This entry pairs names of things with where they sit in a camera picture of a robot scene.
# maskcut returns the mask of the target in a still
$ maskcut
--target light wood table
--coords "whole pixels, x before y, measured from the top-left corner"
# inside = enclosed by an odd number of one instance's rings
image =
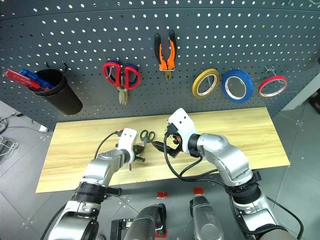
[[[252,169],[290,164],[265,107],[196,112],[189,116],[200,134],[226,136],[232,145],[244,152]],[[169,115],[156,115],[57,123],[36,192],[74,190],[93,159],[99,143],[115,130],[131,128],[140,134],[147,129],[156,133],[155,141],[163,142],[168,117]],[[118,140],[117,136],[111,137],[100,152],[114,149]],[[168,145],[176,147],[171,140],[172,138],[168,138]],[[164,154],[151,143],[146,145],[141,157],[146,158],[146,161],[133,162],[132,171],[125,165],[113,175],[110,185],[175,178],[165,162]],[[183,152],[176,158],[169,158],[177,172],[196,160]],[[214,166],[203,160],[187,171],[185,176],[198,175],[211,169]]]

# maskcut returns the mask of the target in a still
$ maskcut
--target orange pliers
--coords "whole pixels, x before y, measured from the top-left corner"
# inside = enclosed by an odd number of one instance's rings
[[[177,43],[176,43],[176,35],[173,30],[169,31],[169,41],[170,41],[170,56],[167,62],[164,60],[162,55],[162,44],[161,44],[161,36],[159,33],[154,35],[154,53],[155,57],[159,62],[159,70],[163,71],[164,78],[166,81],[171,79],[172,72],[175,70],[175,59],[177,55]]]

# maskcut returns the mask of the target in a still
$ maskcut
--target black cup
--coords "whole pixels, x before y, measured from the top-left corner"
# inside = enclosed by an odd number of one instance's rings
[[[55,87],[48,91],[32,91],[35,95],[44,98],[66,115],[74,115],[81,111],[83,104],[61,71],[48,68],[37,71],[36,74]]]

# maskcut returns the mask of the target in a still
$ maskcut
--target pegboard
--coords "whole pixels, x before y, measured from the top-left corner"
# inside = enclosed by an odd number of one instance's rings
[[[145,1],[0,1],[0,67],[31,71],[63,68],[83,103],[68,116],[29,90],[6,79],[0,98],[37,122],[54,129],[57,122],[215,111],[267,106],[277,114],[319,73],[320,5],[308,0],[145,0]],[[169,56],[169,29],[177,37],[176,70],[170,82],[158,70],[154,34],[160,33]],[[127,106],[103,76],[107,60],[138,65],[141,85],[128,92]],[[272,73],[288,78],[282,94],[263,98],[259,84]],[[192,94],[202,70],[220,76],[230,68],[247,72],[254,83],[244,104],[227,100],[220,86],[203,99]]]

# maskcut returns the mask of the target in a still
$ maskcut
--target small scissors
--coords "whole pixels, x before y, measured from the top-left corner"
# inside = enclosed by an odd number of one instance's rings
[[[112,74],[112,68],[116,68],[115,77]],[[123,77],[121,68],[122,67],[119,61],[110,60],[103,65],[102,71],[106,79],[118,89],[119,103],[122,105],[127,105],[128,90],[135,89],[140,85],[141,75],[138,67],[132,64],[125,64]],[[134,79],[130,78],[130,73],[135,75]]]
[[[142,146],[145,147],[148,143],[151,143],[156,137],[156,134],[154,131],[148,131],[148,130],[143,130],[140,133],[140,140],[142,142]]]

